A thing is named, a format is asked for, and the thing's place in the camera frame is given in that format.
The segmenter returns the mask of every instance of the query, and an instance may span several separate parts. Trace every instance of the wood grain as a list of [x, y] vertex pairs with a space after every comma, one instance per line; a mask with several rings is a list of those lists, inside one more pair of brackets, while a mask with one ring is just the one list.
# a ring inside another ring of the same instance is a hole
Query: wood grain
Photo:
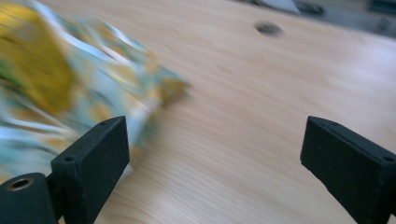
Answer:
[[220, 0], [43, 3], [108, 21], [193, 85], [98, 224], [354, 223], [300, 164], [307, 116], [396, 152], [392, 39]]

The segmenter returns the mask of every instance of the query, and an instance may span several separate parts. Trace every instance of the table surface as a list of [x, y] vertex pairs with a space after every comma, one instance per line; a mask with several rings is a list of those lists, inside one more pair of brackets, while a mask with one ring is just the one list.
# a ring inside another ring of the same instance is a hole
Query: table surface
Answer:
[[300, 163], [307, 116], [396, 152], [392, 39], [225, 0], [42, 2], [108, 21], [193, 85], [96, 223], [355, 223]]

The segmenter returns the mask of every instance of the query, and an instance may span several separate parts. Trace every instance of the screw hole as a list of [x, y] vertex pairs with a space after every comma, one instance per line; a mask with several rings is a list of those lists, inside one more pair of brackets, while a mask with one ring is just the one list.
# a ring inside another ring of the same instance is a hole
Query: screw hole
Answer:
[[268, 21], [258, 22], [254, 25], [254, 28], [262, 35], [282, 34], [282, 29], [278, 25]]
[[12, 182], [12, 184], [7, 186], [7, 190], [9, 191], [17, 191], [20, 189], [26, 189], [29, 187], [35, 180], [31, 177], [23, 178]]
[[395, 161], [393, 158], [391, 157], [383, 157], [382, 159], [384, 159], [384, 161], [389, 161], [389, 162], [393, 162]]
[[70, 162], [70, 161], [74, 161], [76, 157], [75, 156], [68, 156], [66, 158], [64, 158], [65, 161]]

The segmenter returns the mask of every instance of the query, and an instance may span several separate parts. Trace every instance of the blurry background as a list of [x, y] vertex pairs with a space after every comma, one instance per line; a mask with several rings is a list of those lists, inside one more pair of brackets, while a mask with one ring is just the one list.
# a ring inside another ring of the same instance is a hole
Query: blurry background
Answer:
[[396, 0], [234, 0], [396, 38]]

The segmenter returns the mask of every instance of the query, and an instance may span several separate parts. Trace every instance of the crumpled plastic bag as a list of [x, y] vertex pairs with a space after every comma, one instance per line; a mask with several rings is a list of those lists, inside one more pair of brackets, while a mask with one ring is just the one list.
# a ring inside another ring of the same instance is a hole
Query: crumpled plastic bag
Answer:
[[53, 158], [96, 123], [117, 116], [127, 118], [131, 150], [141, 150], [155, 127], [152, 117], [189, 83], [103, 21], [66, 20], [37, 2], [30, 7], [75, 73], [72, 107], [52, 115], [0, 79], [0, 183], [26, 173], [49, 174]]

